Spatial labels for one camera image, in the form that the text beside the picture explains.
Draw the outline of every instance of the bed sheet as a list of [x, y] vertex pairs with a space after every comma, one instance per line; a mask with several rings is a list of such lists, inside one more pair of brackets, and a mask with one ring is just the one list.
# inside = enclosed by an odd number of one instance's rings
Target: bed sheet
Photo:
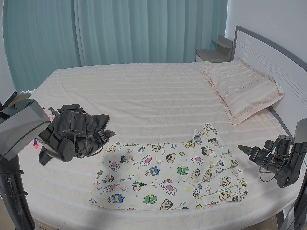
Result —
[[[184, 142], [194, 129], [212, 123], [244, 169], [249, 193], [240, 203], [201, 210], [110, 210], [87, 203], [104, 153], [68, 163], [38, 162], [39, 151], [28, 145], [20, 153], [27, 200], [34, 218], [67, 229], [229, 229], [256, 224], [293, 203], [303, 180], [281, 189], [275, 180], [263, 183], [258, 166], [237, 145], [263, 147], [266, 139], [286, 134], [264, 109], [232, 125], [219, 98], [196, 70], [202, 63], [149, 63], [77, 67], [52, 73], [31, 98], [45, 108], [78, 103], [91, 115], [109, 114], [107, 129], [117, 142]], [[271, 177], [265, 174], [264, 179]]]

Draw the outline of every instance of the teal curtain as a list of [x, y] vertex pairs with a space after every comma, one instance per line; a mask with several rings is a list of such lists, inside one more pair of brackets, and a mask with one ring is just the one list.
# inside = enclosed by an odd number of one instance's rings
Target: teal curtain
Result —
[[18, 93], [81, 66], [73, 0], [4, 0], [5, 53]]
[[194, 62], [226, 16], [227, 0], [5, 0], [3, 34], [21, 92], [61, 68]]

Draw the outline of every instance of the headboard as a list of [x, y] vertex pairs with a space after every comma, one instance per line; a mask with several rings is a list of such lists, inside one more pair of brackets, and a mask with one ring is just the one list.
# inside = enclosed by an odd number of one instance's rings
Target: headboard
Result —
[[273, 41], [240, 26], [236, 26], [231, 60], [238, 57], [272, 76], [284, 89], [284, 97], [269, 109], [293, 137], [297, 122], [307, 117], [307, 63]]

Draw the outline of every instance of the pillow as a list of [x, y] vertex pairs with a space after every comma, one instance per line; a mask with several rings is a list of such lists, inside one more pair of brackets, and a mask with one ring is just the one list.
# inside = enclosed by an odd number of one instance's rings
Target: pillow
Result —
[[215, 89], [233, 125], [280, 100], [285, 92], [275, 80], [238, 58], [237, 61], [206, 62], [197, 69]]

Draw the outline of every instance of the white wall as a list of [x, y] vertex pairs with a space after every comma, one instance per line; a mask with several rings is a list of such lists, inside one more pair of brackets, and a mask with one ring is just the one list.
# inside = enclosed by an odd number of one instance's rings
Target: white wall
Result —
[[3, 30], [2, 30], [2, 12], [3, 2], [0, 0], [0, 102], [4, 104], [8, 98], [15, 92], [15, 86], [7, 63], [4, 41], [3, 41]]
[[226, 37], [236, 25], [258, 33], [307, 62], [307, 0], [229, 0]]

